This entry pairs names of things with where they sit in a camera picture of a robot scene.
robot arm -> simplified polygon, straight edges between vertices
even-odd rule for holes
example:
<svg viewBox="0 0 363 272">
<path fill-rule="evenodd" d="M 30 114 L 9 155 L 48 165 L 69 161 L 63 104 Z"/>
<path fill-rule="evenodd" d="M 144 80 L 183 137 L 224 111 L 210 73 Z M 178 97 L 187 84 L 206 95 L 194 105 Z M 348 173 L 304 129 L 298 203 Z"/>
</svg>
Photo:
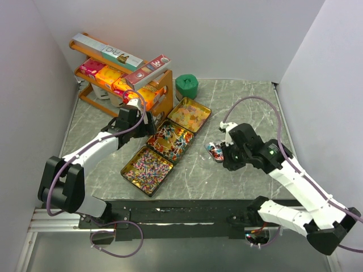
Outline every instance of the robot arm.
<svg viewBox="0 0 363 272">
<path fill-rule="evenodd" d="M 331 206 L 318 191 L 303 177 L 306 175 L 323 192 L 323 194 L 343 209 L 344 205 L 327 194 L 299 165 L 297 159 L 285 147 L 284 151 L 292 163 L 302 171 L 299 174 L 286 161 L 278 147 L 277 140 L 263 142 L 251 125 L 221 123 L 220 129 L 226 133 L 221 145 L 224 161 L 223 167 L 235 171 L 247 163 L 262 169 L 277 180 L 301 203 L 306 211 L 298 211 L 276 204 L 265 197 L 258 197 L 250 205 L 250 212 L 255 215 L 253 222 L 276 223 L 307 237 L 309 243 L 323 254 L 330 255 L 351 230 L 355 220 L 343 211 Z M 360 216 L 355 208 L 349 211 Z"/>
<path fill-rule="evenodd" d="M 112 136 L 113 134 L 132 128 L 140 118 L 141 102 L 139 99 L 131 99 L 127 105 L 120 108 L 119 116 L 113 118 L 88 144 L 63 158 L 56 156 L 49 158 L 41 179 L 38 199 L 44 203 L 47 201 L 49 188 L 57 172 L 66 162 L 76 156 L 76 159 L 63 171 L 61 175 L 63 180 L 58 181 L 54 187 L 52 206 L 69 213 L 79 212 L 88 214 L 108 222 L 111 216 L 110 205 L 107 205 L 101 199 L 85 193 L 85 178 L 102 159 L 122 148 L 131 138 L 140 138 L 155 134 L 156 127 L 153 115 L 151 112 L 146 112 L 143 121 L 137 128 L 125 134 Z M 91 147 L 88 147 L 82 155 L 77 155 L 80 150 L 85 149 L 89 145 Z"/>
</svg>

orange box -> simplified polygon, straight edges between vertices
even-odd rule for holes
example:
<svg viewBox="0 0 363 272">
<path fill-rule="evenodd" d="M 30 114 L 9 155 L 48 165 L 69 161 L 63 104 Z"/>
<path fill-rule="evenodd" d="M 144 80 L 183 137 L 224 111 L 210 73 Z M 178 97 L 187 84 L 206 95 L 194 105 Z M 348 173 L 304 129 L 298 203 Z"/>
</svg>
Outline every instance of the orange box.
<svg viewBox="0 0 363 272">
<path fill-rule="evenodd" d="M 122 75 L 123 72 L 107 65 L 96 74 L 96 81 L 113 91 L 114 82 Z"/>
<path fill-rule="evenodd" d="M 127 85 L 125 78 L 119 78 L 113 84 L 113 91 L 119 95 L 122 95 L 124 91 L 132 90 L 130 86 Z"/>
<path fill-rule="evenodd" d="M 164 94 L 164 88 L 157 90 L 151 85 L 145 85 L 137 91 L 145 99 L 146 110 L 149 111 Z M 129 92 L 127 94 L 128 99 L 138 98 L 138 95 L 134 92 Z"/>
</svg>

wooden rack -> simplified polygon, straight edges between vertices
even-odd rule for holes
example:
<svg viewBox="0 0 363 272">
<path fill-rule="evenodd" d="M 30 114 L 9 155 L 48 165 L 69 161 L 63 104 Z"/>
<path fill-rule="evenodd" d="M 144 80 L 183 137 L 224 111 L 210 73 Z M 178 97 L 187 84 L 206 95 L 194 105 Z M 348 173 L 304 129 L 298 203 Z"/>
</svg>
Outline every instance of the wooden rack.
<svg viewBox="0 0 363 272">
<path fill-rule="evenodd" d="M 88 35 L 87 33 L 82 33 L 94 40 L 100 41 L 99 39 L 96 39 L 90 35 Z M 102 62 L 104 64 L 110 65 L 126 74 L 130 74 L 132 73 L 132 71 L 112 62 L 109 61 L 108 59 L 105 59 L 97 54 L 95 54 L 94 52 L 87 50 L 85 48 L 82 48 L 78 45 L 76 45 L 74 43 L 74 41 L 69 42 L 69 47 L 73 50 L 77 50 L 83 54 L 85 54 L 87 56 L 87 58 L 93 58 L 99 62 Z M 106 88 L 105 86 L 103 86 L 102 84 L 98 83 L 96 80 L 84 75 L 81 73 L 79 67 L 74 71 L 74 74 L 80 78 L 83 78 L 84 80 L 106 90 L 107 92 L 111 93 L 112 95 L 116 95 L 120 98 L 122 98 L 121 95 L 118 95 L 117 93 L 114 93 L 113 91 L 111 91 L 110 89 Z M 167 70 L 159 79 L 158 81 L 151 81 L 149 83 L 150 85 L 154 86 L 156 89 L 160 90 L 161 88 L 165 89 L 165 93 L 162 96 L 162 98 L 159 100 L 159 102 L 157 102 L 151 109 L 151 112 L 153 113 L 153 116 L 158 116 L 159 114 L 162 114 L 162 118 L 160 121 L 163 121 L 166 116 L 170 113 L 170 111 L 172 110 L 173 107 L 173 95 L 172 95 L 172 71 L 171 70 Z M 97 103 L 96 101 L 93 101 L 91 99 L 89 99 L 87 96 L 90 94 L 90 92 L 92 92 L 92 85 L 89 84 L 82 92 L 79 93 L 78 97 L 82 100 L 84 100 L 85 102 L 95 106 L 96 108 L 100 109 L 101 111 L 107 113 L 108 115 L 111 115 L 112 117 L 117 117 L 118 114 L 111 111 L 110 109 L 100 105 L 99 103 Z"/>
</svg>

metal tray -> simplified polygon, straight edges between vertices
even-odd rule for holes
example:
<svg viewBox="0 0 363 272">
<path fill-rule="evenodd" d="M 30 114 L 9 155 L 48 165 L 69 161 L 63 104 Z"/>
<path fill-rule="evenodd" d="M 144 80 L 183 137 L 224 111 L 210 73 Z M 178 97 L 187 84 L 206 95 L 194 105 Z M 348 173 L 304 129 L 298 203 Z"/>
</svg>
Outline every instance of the metal tray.
<svg viewBox="0 0 363 272">
<path fill-rule="evenodd" d="M 168 119 L 193 133 L 198 133 L 211 113 L 211 109 L 195 102 L 193 99 L 184 97 L 169 113 Z"/>
<path fill-rule="evenodd" d="M 177 164 L 193 140 L 194 134 L 189 130 L 165 120 L 146 144 L 164 158 Z"/>
<path fill-rule="evenodd" d="M 138 153 L 121 170 L 121 175 L 152 197 L 173 169 L 173 164 L 143 146 Z"/>
</svg>

gray marble surface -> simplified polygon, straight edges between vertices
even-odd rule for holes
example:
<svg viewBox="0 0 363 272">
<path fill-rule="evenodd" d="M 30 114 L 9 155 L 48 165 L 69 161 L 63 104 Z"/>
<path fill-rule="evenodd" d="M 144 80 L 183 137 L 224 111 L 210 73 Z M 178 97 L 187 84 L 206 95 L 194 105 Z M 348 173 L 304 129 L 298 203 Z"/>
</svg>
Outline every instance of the gray marble surface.
<svg viewBox="0 0 363 272">
<path fill-rule="evenodd" d="M 262 96 L 278 106 L 270 82 L 244 80 L 200 80 L 196 101 L 212 109 L 212 116 L 197 135 L 174 171 L 168 176 L 153 198 L 123 179 L 121 169 L 145 144 L 147 138 L 132 139 L 122 149 L 102 160 L 86 178 L 86 192 L 101 199 L 254 199 L 266 196 L 273 199 L 292 199 L 292 195 L 263 171 L 248 165 L 234 172 L 208 158 L 203 145 L 223 139 L 219 123 L 241 97 Z M 90 98 L 96 99 L 93 93 Z M 118 112 L 109 100 L 98 100 Z M 69 154 L 92 140 L 110 116 L 79 100 L 65 143 L 63 155 Z M 276 138 L 277 119 L 273 110 L 259 100 L 240 103 L 228 121 L 251 124 L 264 141 Z M 286 128 L 282 142 L 290 148 Z"/>
</svg>

